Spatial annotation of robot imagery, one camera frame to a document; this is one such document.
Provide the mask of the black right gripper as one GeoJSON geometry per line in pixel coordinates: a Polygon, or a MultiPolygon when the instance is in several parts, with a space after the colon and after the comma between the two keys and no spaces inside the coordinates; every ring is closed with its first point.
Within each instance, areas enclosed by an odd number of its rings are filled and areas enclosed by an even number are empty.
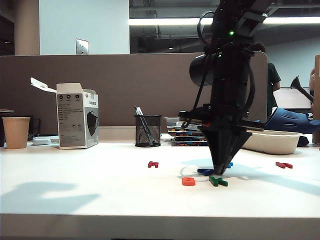
{"type": "Polygon", "coordinates": [[[222,175],[236,153],[252,136],[240,131],[244,128],[263,130],[260,121],[247,120],[255,99],[256,56],[197,56],[190,64],[189,75],[199,87],[198,96],[205,86],[211,87],[210,101],[198,106],[199,97],[190,111],[180,111],[179,118],[186,128],[190,123],[202,124],[201,131],[210,149],[213,173],[222,175]]]}

